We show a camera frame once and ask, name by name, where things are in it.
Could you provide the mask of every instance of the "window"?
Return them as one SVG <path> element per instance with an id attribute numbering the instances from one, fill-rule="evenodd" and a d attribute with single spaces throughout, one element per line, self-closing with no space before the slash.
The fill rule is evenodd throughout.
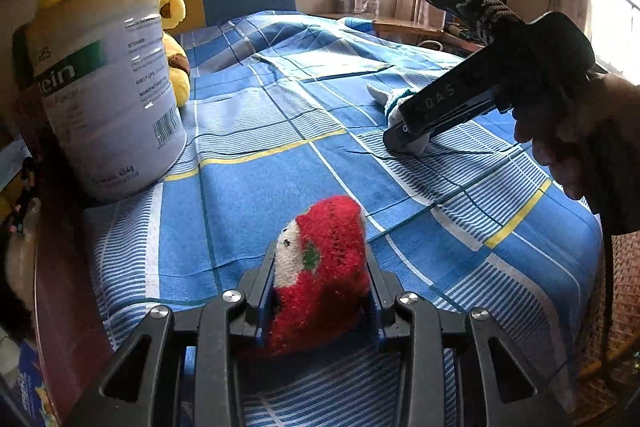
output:
<path id="1" fill-rule="evenodd" d="M 640 84 L 640 0 L 591 0 L 591 35 L 598 63 Z"/>

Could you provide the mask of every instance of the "yellow stripe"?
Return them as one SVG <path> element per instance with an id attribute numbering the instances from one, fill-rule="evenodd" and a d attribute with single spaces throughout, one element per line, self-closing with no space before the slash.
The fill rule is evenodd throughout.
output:
<path id="1" fill-rule="evenodd" d="M 271 156 L 272 154 L 288 151 L 289 149 L 294 149 L 295 147 L 300 147 L 301 145 L 306 145 L 307 143 L 315 142 L 317 140 L 321 140 L 329 136 L 336 136 L 338 134 L 344 134 L 344 133 L 346 133 L 344 129 L 337 129 L 335 131 L 331 131 L 325 134 L 321 134 L 320 136 L 316 136 L 315 138 L 310 138 L 308 140 L 299 140 L 293 143 L 287 143 L 284 145 L 280 145 L 279 147 L 274 147 L 273 149 L 267 149 L 267 150 L 256 152 L 253 154 L 248 154 L 246 156 L 240 156 L 238 158 L 207 158 L 206 160 L 202 160 L 196 168 L 191 169 L 190 171 L 187 171 L 187 172 L 183 172 L 182 174 L 171 174 L 165 177 L 164 181 L 175 182 L 177 180 L 190 178 L 191 176 L 196 175 L 199 169 L 203 168 L 205 165 L 210 165 L 212 163 L 226 164 L 226 165 L 244 163 L 251 160 L 257 160 L 258 158 L 263 158 L 264 156 Z"/>
<path id="2" fill-rule="evenodd" d="M 487 239 L 485 245 L 489 248 L 495 248 L 500 241 L 502 241 L 505 237 L 507 237 L 515 228 L 520 224 L 520 222 L 530 213 L 531 209 L 536 206 L 538 200 L 544 195 L 546 190 L 551 186 L 551 180 L 546 180 L 542 187 L 536 190 L 536 193 L 530 198 L 524 206 L 516 212 L 516 215 L 511 217 L 509 222 L 502 227 L 498 232 L 496 232 L 492 237 Z"/>

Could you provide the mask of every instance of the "barcode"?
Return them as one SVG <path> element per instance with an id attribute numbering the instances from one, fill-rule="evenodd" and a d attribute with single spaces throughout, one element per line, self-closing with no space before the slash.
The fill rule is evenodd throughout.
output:
<path id="1" fill-rule="evenodd" d="M 175 105 L 169 109 L 162 118 L 156 120 L 154 128 L 156 129 L 156 138 L 158 138 L 158 145 L 160 147 L 164 147 L 171 139 L 179 125 L 180 117 L 178 116 L 178 110 Z"/>

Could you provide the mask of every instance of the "wicker basket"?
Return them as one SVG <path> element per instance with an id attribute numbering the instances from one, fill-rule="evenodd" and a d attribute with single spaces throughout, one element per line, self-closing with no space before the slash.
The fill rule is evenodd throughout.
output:
<path id="1" fill-rule="evenodd" d="M 600 373 L 600 343 L 604 322 L 604 262 L 593 288 L 578 337 L 578 374 L 574 425 L 597 425 L 621 403 L 625 391 L 640 384 L 640 232 L 613 237 L 613 323 L 609 335 L 610 375 L 617 386 L 608 389 Z"/>

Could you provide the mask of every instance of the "can label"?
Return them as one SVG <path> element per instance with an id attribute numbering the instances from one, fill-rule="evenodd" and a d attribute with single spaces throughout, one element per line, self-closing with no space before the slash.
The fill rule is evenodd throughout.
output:
<path id="1" fill-rule="evenodd" d="M 161 17 L 146 13 L 103 24 L 75 42 L 60 40 L 40 39 L 35 80 L 84 190 L 116 200 L 158 179 L 186 141 Z"/>

